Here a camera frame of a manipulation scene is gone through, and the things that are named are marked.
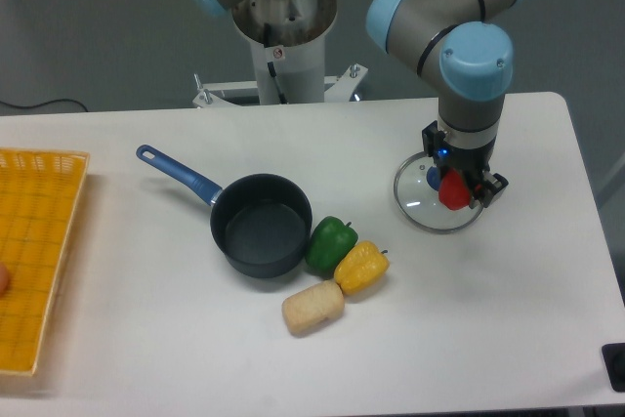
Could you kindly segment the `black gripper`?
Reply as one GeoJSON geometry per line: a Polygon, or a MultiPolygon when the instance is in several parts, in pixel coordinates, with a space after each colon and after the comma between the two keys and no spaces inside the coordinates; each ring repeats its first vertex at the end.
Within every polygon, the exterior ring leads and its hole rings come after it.
{"type": "Polygon", "coordinates": [[[494,126],[468,132],[444,120],[435,120],[422,130],[423,147],[438,167],[438,180],[443,182],[450,169],[464,179],[470,189],[472,208],[487,208],[508,187],[508,180],[489,172],[489,159],[494,149],[494,126]]]}

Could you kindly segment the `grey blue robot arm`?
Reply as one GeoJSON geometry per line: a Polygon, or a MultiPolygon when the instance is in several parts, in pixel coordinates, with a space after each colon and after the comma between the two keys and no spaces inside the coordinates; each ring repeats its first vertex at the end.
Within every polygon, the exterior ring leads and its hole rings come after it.
{"type": "MultiPolygon", "coordinates": [[[[451,209],[486,207],[507,187],[493,173],[514,49],[494,16],[522,0],[373,0],[365,18],[371,40],[438,95],[437,120],[422,133],[451,209]]],[[[218,16],[231,13],[250,44],[262,104],[315,103],[324,95],[324,39],[337,0],[195,0],[218,16]]]]}

